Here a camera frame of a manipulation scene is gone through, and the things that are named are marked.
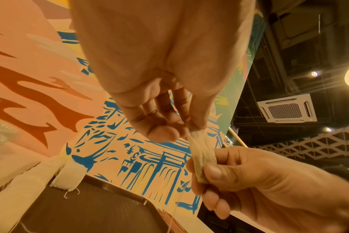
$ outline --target tray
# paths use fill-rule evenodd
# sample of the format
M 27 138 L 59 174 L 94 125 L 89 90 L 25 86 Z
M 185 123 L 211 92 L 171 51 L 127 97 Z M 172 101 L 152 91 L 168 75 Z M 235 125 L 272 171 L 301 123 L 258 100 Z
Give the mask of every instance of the tray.
M 86 175 L 77 190 L 46 186 L 11 233 L 166 233 L 146 198 Z

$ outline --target tea bag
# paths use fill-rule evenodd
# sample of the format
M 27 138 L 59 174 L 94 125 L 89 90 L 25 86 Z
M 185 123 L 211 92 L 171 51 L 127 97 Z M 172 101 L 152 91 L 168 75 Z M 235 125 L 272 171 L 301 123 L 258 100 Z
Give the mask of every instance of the tea bag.
M 214 148 L 211 146 L 206 130 L 192 131 L 187 136 L 195 165 L 195 174 L 200 183 L 209 183 L 202 169 L 206 163 L 217 164 Z

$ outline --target painted wall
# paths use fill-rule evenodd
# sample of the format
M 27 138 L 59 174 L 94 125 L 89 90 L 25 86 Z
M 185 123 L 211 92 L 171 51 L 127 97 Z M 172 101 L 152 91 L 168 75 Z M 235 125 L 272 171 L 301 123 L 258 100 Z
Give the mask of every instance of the painted wall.
M 46 156 L 62 150 L 90 175 L 169 213 L 178 202 L 178 211 L 195 215 L 201 200 L 190 192 L 188 143 L 153 143 L 131 127 L 97 83 L 67 7 L 65 0 L 0 1 L 0 119 L 21 130 L 20 146 Z M 263 29 L 256 10 L 249 50 L 210 113 L 213 147 L 222 145 Z

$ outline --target fingernail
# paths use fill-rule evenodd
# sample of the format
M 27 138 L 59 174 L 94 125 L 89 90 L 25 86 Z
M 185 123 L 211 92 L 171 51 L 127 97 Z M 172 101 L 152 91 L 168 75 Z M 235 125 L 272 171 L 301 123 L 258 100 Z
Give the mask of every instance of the fingernail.
M 207 164 L 210 170 L 210 176 L 213 180 L 219 180 L 222 177 L 222 170 L 214 165 L 214 164 Z

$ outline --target black ceiling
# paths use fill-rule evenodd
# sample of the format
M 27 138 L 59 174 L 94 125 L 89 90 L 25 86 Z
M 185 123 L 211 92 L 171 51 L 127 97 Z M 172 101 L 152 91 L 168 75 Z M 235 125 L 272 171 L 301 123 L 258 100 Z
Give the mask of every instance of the black ceiling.
M 316 28 L 307 23 L 306 39 L 291 46 L 286 45 L 301 37 L 298 34 L 292 38 L 283 32 L 288 27 L 297 27 L 294 23 L 299 24 L 298 20 L 291 21 L 289 17 L 304 21 L 303 17 L 310 15 L 302 14 L 301 8 L 320 9 L 320 6 L 328 6 L 325 9 L 330 11 L 317 10 L 316 17 L 312 17 L 316 18 L 316 22 L 312 22 Z M 342 22 L 335 9 L 332 1 L 326 4 L 319 1 L 318 5 L 314 1 L 305 1 L 290 9 L 291 13 L 279 17 L 272 13 L 269 16 L 270 26 L 266 28 L 268 31 L 264 33 L 232 120 L 233 126 L 239 128 L 238 135 L 248 146 L 309 137 L 322 133 L 324 127 L 349 125 L 349 87 L 344 83 L 344 74 L 349 68 L 349 20 Z M 312 30 L 319 30 L 319 14 L 321 33 L 314 34 Z M 285 35 L 282 42 L 277 36 L 281 34 Z M 273 43 L 277 45 L 277 51 L 269 52 L 272 56 L 265 56 L 273 50 Z M 321 71 L 321 75 L 311 78 L 309 74 L 312 71 Z M 306 93 L 311 95 L 317 122 L 268 123 L 256 103 Z

